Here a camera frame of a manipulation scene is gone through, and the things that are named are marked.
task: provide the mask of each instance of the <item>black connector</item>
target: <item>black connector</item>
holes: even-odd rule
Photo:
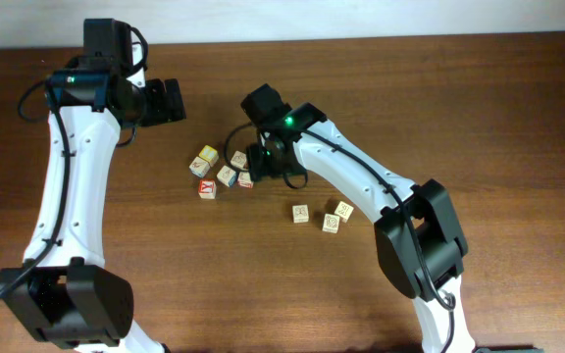
[[[404,200],[404,207],[415,218],[424,220],[413,235],[419,239],[434,286],[439,288],[461,275],[468,243],[448,191],[431,179],[414,188],[413,196]],[[381,270],[403,295],[433,300],[432,289],[424,280],[416,257],[412,234],[402,226],[401,210],[385,208],[382,214],[374,224]]]
[[[300,139],[299,130],[307,129],[317,122],[325,122],[326,114],[310,103],[292,109],[267,83],[248,94],[241,102],[241,108],[256,126],[262,139],[262,143],[250,145],[246,149],[252,180],[258,181],[265,176],[306,175],[292,144]]]
[[[0,271],[0,289],[20,269]],[[129,283],[74,258],[67,267],[37,268],[4,301],[37,341],[62,349],[85,343],[119,345],[132,325],[134,296]]]
[[[84,55],[79,58],[79,67],[115,69],[119,76],[134,74],[130,25],[113,19],[84,20]]]
[[[143,92],[147,109],[139,122],[140,126],[156,126],[186,118],[177,79],[167,79],[165,84],[160,79],[150,79],[145,82]]]

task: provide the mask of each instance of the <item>wood grain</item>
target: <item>wood grain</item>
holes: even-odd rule
[[[45,124],[17,118],[17,99],[77,52],[0,51],[0,268],[21,261],[49,148]],[[337,235],[321,231],[342,197],[318,176],[300,191],[268,180],[199,199],[188,163],[246,122],[239,102],[268,82],[389,169],[448,187],[470,245],[463,302],[480,345],[565,352],[565,32],[162,45],[149,68],[180,80],[188,119],[116,152],[103,229],[107,269],[132,284],[154,338],[216,352],[415,351],[421,340],[367,219],[357,210]],[[30,106],[45,112],[39,98]],[[293,204],[313,220],[295,225]],[[55,351],[0,307],[0,352]]]

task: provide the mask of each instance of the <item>cable clip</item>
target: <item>cable clip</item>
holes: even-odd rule
[[[63,240],[62,239],[56,240],[56,241],[54,241],[52,239],[41,239],[41,240],[46,242],[47,244],[51,243],[51,244],[54,244],[56,246],[63,246]]]
[[[390,184],[388,188],[383,190],[383,193],[391,193],[396,187],[393,184]]]

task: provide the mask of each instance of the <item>wooden block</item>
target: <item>wooden block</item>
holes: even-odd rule
[[[217,185],[214,180],[202,179],[200,180],[200,186],[197,190],[200,197],[203,199],[214,200],[217,194]]]
[[[208,162],[209,166],[213,167],[220,160],[220,155],[217,150],[209,145],[204,146],[200,152],[199,158]]]
[[[236,181],[236,172],[228,166],[223,166],[220,172],[217,173],[217,179],[221,181],[223,185],[231,187]]]
[[[195,157],[191,165],[188,166],[191,169],[191,172],[197,175],[198,177],[204,177],[211,170],[211,166],[208,162],[204,161],[199,157]]]
[[[247,156],[245,153],[236,151],[231,159],[231,164],[239,169],[247,168]]]
[[[239,183],[239,186],[241,186],[241,187],[247,187],[247,188],[254,187],[254,181],[252,181],[252,179],[250,178],[249,172],[239,173],[239,179],[238,179],[237,182]]]
[[[339,216],[325,214],[322,231],[337,233],[338,230],[339,230]]]
[[[339,202],[339,205],[337,205],[336,210],[334,210],[334,213],[338,216],[341,217],[341,220],[346,223],[348,222],[348,219],[350,218],[350,215],[352,215],[352,211],[354,211],[354,207],[348,205],[347,203],[341,201]]]
[[[294,223],[309,222],[309,206],[307,205],[293,206],[291,207],[291,212],[293,212]]]

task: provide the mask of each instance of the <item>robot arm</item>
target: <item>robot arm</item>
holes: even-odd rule
[[[424,351],[472,352],[475,342],[466,327],[459,290],[467,244],[445,189],[434,180],[419,186],[389,171],[350,143],[317,108],[306,103],[292,110],[268,85],[248,95],[241,107],[260,129],[260,143],[247,148],[252,179],[312,171],[329,181],[375,225],[379,263],[389,281],[413,299]],[[337,148],[355,155],[383,177],[405,200],[405,207],[425,220],[416,235],[437,291],[454,298],[451,313],[425,284],[411,234],[392,194],[368,169]]]
[[[141,43],[132,44],[130,31]],[[104,270],[102,248],[106,181],[121,129],[184,118],[175,79],[145,81],[146,50],[136,28],[110,19],[86,20],[84,55],[46,80],[51,150],[40,214],[24,266],[0,272],[2,290],[33,266],[3,300],[37,341],[89,353],[169,352],[133,320],[132,288]],[[62,226],[52,234],[64,185]],[[57,235],[55,245],[36,261],[52,235]]]

